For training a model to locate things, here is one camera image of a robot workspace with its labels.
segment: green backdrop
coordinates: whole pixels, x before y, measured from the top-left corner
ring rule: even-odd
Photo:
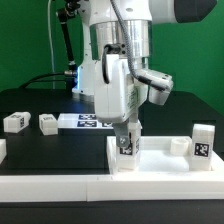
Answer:
[[[51,72],[47,30],[48,0],[1,1],[0,91],[16,88],[28,79]],[[61,28],[52,3],[52,32],[56,71],[67,69]],[[171,74],[175,90],[196,94],[224,114],[224,0],[200,23],[153,26],[151,67]],[[69,22],[78,64],[82,61],[80,18]],[[34,84],[48,87],[50,84]]]

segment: white platform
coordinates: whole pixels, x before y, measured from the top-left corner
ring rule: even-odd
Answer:
[[[224,199],[223,161],[213,152],[211,171],[189,171],[187,158],[177,162],[168,154],[170,139],[157,144],[161,139],[143,137],[140,166],[134,172],[113,168],[114,151],[108,148],[114,174],[1,176],[0,202]]]

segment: cable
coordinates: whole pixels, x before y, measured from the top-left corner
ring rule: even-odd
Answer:
[[[55,73],[55,58],[54,58],[54,47],[52,42],[52,32],[51,32],[51,3],[52,0],[48,1],[47,7],[47,18],[48,18],[48,36],[49,36],[49,44],[50,44],[50,51],[51,51],[51,68],[52,73]]]
[[[110,0],[111,5],[114,9],[114,12],[117,16],[118,22],[121,26],[121,31],[124,35],[124,39],[125,39],[125,43],[126,43],[126,49],[127,49],[127,58],[128,58],[128,68],[130,73],[140,82],[145,83],[147,85],[150,85],[156,89],[158,89],[159,91],[164,91],[165,89],[167,89],[167,86],[161,83],[157,83],[155,81],[152,81],[144,76],[139,76],[134,68],[134,58],[133,58],[133,48],[132,48],[132,43],[131,43],[131,38],[129,36],[127,27],[125,25],[125,22],[120,14],[120,11],[117,7],[117,4],[115,2],[115,0]]]
[[[107,53],[109,51],[109,46],[105,46],[103,50],[103,56],[102,56],[102,71],[103,71],[103,79],[106,84],[109,84],[109,78],[107,75]]]
[[[26,85],[26,87],[28,86],[28,85],[30,85],[30,84],[32,84],[32,83],[39,83],[39,82],[65,82],[65,80],[64,79],[58,79],[58,80],[34,80],[34,81],[31,81],[31,82],[28,82],[27,83],[27,85]]]
[[[32,79],[30,79],[29,81],[25,82],[24,84],[22,84],[19,88],[21,89],[25,89],[30,83],[37,81],[38,79],[42,79],[42,78],[46,78],[46,77],[55,77],[55,76],[64,76],[64,73],[60,72],[60,73],[54,73],[54,74],[44,74],[44,75],[38,75]]]
[[[126,43],[126,49],[127,49],[127,58],[128,58],[128,68],[130,70],[130,73],[138,80],[139,79],[139,75],[136,73],[135,68],[134,68],[134,59],[133,59],[133,48],[132,48],[132,44],[131,44],[131,39],[127,30],[127,27],[125,25],[125,22],[120,14],[120,11],[117,7],[117,4],[115,3],[114,0],[110,0],[111,5],[114,9],[114,12],[117,16],[118,22],[121,26],[121,30],[123,32],[124,35],[124,39],[125,39],[125,43]]]

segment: small white block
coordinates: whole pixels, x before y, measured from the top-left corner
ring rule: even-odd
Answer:
[[[0,164],[6,157],[6,141],[5,139],[0,139]]]
[[[4,132],[18,133],[29,125],[30,113],[15,112],[14,114],[3,119]]]
[[[140,161],[141,148],[141,123],[129,123],[128,130],[131,142],[127,148],[116,147],[116,162],[118,170],[134,170],[138,167]]]
[[[211,170],[215,126],[195,124],[192,135],[191,170]]]
[[[52,114],[39,115],[39,126],[44,135],[58,134],[58,123]]]

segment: black table surface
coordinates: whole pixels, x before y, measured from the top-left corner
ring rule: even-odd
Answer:
[[[46,137],[38,128],[39,114],[94,113],[93,103],[74,100],[64,90],[9,89],[0,93],[0,105],[0,120],[13,112],[32,116],[16,135],[5,134],[0,123],[8,154],[0,175],[108,173],[105,146],[112,130],[62,130]],[[195,123],[215,125],[214,150],[224,152],[224,117],[191,93],[173,92],[163,107],[145,103],[139,118],[145,136],[191,136]],[[224,223],[223,200],[0,203],[0,223],[213,222]]]

